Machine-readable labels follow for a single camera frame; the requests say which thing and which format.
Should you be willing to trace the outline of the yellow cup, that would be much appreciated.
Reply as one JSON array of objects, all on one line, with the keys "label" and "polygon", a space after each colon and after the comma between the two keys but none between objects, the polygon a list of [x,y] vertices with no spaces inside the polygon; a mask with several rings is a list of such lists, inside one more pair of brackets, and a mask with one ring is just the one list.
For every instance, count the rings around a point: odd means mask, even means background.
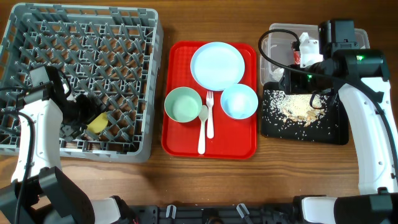
[{"label": "yellow cup", "polygon": [[90,124],[87,125],[87,130],[94,134],[99,134],[108,126],[107,113],[103,112],[98,115]]}]

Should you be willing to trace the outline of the red snack wrapper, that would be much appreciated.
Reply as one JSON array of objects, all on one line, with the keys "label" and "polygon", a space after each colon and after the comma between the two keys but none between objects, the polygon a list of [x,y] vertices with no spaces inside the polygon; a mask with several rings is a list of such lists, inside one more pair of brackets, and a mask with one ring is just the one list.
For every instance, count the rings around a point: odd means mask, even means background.
[{"label": "red snack wrapper", "polygon": [[293,51],[293,58],[294,58],[294,64],[295,65],[300,65],[301,63],[301,56],[300,56],[300,43],[295,41],[292,42],[292,51]]}]

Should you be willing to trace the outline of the food scraps and rice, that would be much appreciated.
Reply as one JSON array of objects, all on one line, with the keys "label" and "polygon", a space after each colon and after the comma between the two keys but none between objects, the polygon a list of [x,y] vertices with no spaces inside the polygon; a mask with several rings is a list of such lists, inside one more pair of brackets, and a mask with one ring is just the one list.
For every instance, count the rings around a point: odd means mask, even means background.
[{"label": "food scraps and rice", "polygon": [[320,121],[328,111],[327,95],[287,95],[282,90],[265,90],[262,116],[267,135],[313,141],[310,128],[318,129]]}]

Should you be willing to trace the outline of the light blue bowl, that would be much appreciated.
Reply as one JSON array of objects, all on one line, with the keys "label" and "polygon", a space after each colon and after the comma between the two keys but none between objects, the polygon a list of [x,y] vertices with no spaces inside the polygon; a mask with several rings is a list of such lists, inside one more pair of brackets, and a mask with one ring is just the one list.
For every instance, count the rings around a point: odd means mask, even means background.
[{"label": "light blue bowl", "polygon": [[247,119],[257,111],[256,92],[247,85],[234,84],[226,88],[220,98],[221,108],[232,119]]}]

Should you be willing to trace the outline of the green bowl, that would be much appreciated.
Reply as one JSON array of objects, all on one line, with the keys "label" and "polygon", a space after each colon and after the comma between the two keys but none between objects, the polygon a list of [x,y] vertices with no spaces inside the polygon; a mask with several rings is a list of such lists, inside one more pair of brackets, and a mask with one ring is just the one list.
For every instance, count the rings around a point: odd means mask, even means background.
[{"label": "green bowl", "polygon": [[182,86],[166,96],[164,110],[173,121],[188,123],[199,115],[202,105],[202,98],[194,89]]}]

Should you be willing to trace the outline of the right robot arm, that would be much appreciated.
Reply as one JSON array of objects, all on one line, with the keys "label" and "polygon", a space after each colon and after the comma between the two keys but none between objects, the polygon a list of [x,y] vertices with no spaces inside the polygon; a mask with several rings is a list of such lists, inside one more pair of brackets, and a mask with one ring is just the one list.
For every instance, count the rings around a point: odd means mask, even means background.
[{"label": "right robot arm", "polygon": [[333,90],[342,102],[359,165],[359,195],[305,196],[307,223],[397,222],[397,128],[390,106],[390,72],[380,50],[361,49],[351,20],[318,27],[321,62],[287,67],[280,81],[287,94]]}]

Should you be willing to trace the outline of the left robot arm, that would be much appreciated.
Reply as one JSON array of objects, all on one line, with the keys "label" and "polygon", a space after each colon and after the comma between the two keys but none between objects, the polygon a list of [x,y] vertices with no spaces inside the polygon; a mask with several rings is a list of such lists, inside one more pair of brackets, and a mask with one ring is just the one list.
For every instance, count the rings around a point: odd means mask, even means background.
[{"label": "left robot arm", "polygon": [[32,88],[17,96],[14,110],[21,124],[20,148],[11,184],[1,189],[1,212],[10,223],[119,223],[134,213],[118,196],[90,200],[63,172],[59,135],[75,138],[106,107],[90,95],[71,100],[65,74],[53,66],[30,71]]}]

